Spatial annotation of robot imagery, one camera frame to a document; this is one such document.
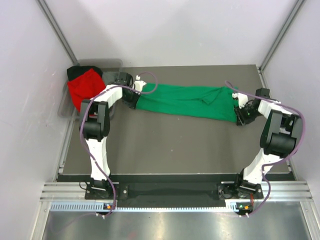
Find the green t-shirt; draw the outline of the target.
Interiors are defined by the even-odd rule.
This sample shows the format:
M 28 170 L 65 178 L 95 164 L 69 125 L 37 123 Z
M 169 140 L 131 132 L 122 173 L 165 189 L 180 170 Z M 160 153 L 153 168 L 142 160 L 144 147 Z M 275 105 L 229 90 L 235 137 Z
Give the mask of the green t-shirt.
M 150 94 L 142 94 L 136 109 L 169 115 L 207 118 L 235 123 L 233 90 L 226 86 L 180 86 L 159 84 Z

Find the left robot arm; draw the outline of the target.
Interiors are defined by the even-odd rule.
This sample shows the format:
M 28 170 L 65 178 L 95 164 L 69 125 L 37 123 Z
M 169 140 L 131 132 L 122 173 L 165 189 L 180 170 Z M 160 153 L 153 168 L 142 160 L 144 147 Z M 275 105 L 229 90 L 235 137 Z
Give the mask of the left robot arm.
M 107 84 L 97 96 L 81 102 L 80 140 L 88 150 L 91 162 L 90 180 L 85 181 L 86 200 L 110 200 L 114 197 L 106 147 L 111 128 L 110 111 L 119 100 L 133 108 L 145 84 L 140 75 L 133 78 L 122 72 L 119 79 Z

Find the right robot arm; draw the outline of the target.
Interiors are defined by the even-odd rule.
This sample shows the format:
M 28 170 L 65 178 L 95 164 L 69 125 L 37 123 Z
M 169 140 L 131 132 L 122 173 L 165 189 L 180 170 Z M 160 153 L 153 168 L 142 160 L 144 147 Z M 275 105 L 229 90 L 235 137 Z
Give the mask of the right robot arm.
M 294 152 L 302 137 L 303 121 L 298 114 L 270 98 L 267 88 L 257 89 L 251 100 L 240 92 L 233 93 L 232 98 L 238 101 L 238 106 L 234 108 L 238 126 L 248 125 L 259 116 L 266 119 L 259 140 L 260 150 L 251 164 L 237 175 L 233 185 L 233 192 L 239 198 L 251 194 L 262 198 L 263 177 L 274 165 Z

